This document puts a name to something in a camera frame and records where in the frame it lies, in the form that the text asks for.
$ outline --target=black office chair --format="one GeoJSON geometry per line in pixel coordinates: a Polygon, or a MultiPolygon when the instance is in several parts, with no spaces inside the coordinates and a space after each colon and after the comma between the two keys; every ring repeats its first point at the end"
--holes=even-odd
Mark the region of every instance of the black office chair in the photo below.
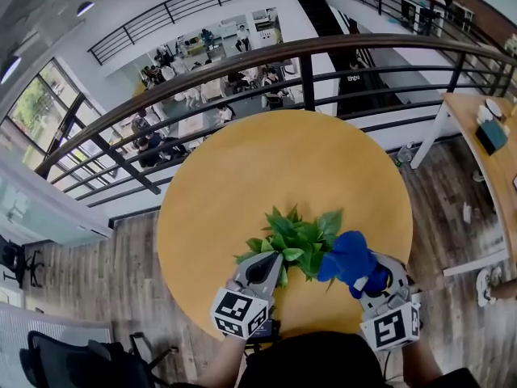
{"type": "Polygon", "coordinates": [[[65,344],[37,331],[28,334],[29,349],[19,353],[28,381],[39,388],[154,388],[170,386],[152,374],[152,369],[171,352],[171,347],[150,364],[142,360],[135,338],[130,335],[133,354],[122,345],[89,341],[88,346],[65,344]]]}
{"type": "Polygon", "coordinates": [[[3,273],[3,280],[16,280],[19,284],[19,287],[22,288],[23,277],[25,276],[25,271],[27,270],[31,273],[31,286],[40,288],[41,285],[36,279],[36,269],[38,267],[44,267],[44,264],[36,263],[36,254],[39,253],[40,251],[36,250],[28,260],[25,260],[25,249],[22,246],[13,243],[11,240],[5,240],[4,237],[0,235],[0,264],[15,274],[15,276],[12,277],[6,273],[3,273]]]}

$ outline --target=wooden floor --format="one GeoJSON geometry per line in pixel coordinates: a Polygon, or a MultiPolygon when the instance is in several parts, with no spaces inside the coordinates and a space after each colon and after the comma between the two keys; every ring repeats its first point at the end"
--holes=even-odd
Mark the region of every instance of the wooden floor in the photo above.
{"type": "MultiPolygon", "coordinates": [[[[468,366],[483,387],[517,386],[517,302],[498,301],[481,309],[476,273],[445,278],[442,270],[487,255],[502,245],[490,195],[470,178],[476,163],[463,139],[433,146],[423,164],[401,170],[414,214],[409,270],[422,294],[423,332],[444,372],[468,366]],[[463,222],[464,203],[473,208],[463,222]]],[[[96,245],[40,248],[47,267],[43,289],[27,289],[27,307],[47,314],[112,321],[115,339],[143,331],[156,355],[175,344],[158,373],[193,381],[213,357],[217,342],[192,324],[166,287],[155,242],[158,214],[119,222],[113,238],[96,245]]],[[[502,264],[504,278],[515,270],[502,264]]],[[[384,365],[384,354],[379,355],[384,365]]],[[[400,352],[389,359],[387,377],[401,374],[400,352]]]]}

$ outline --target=box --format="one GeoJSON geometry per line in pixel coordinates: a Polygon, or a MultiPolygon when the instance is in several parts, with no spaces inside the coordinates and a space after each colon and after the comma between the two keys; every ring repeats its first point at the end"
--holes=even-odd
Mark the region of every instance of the box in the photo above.
{"type": "Polygon", "coordinates": [[[488,155],[492,155],[508,141],[496,120],[483,122],[476,131],[476,137],[488,155]]]}
{"type": "Polygon", "coordinates": [[[420,338],[419,305],[407,302],[381,316],[361,323],[361,330],[374,352],[399,348],[420,338]]]}
{"type": "Polygon", "coordinates": [[[247,340],[269,317],[269,303],[219,288],[210,310],[213,325],[225,334],[247,340]]]}

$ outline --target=black box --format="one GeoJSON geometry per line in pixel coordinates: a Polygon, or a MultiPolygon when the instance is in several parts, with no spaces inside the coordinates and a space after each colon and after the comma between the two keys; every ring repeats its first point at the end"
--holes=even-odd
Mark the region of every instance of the black box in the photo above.
{"type": "Polygon", "coordinates": [[[508,141],[506,134],[496,120],[483,122],[476,131],[476,137],[488,155],[492,155],[508,141]]]}

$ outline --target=bottle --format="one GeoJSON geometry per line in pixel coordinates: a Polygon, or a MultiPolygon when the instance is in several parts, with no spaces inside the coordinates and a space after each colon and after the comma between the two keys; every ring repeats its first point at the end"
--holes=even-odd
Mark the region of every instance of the bottle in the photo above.
{"type": "Polygon", "coordinates": [[[397,167],[402,167],[404,162],[410,162],[413,159],[413,154],[411,153],[413,146],[414,142],[408,142],[397,152],[397,157],[395,157],[395,165],[397,167]]]}

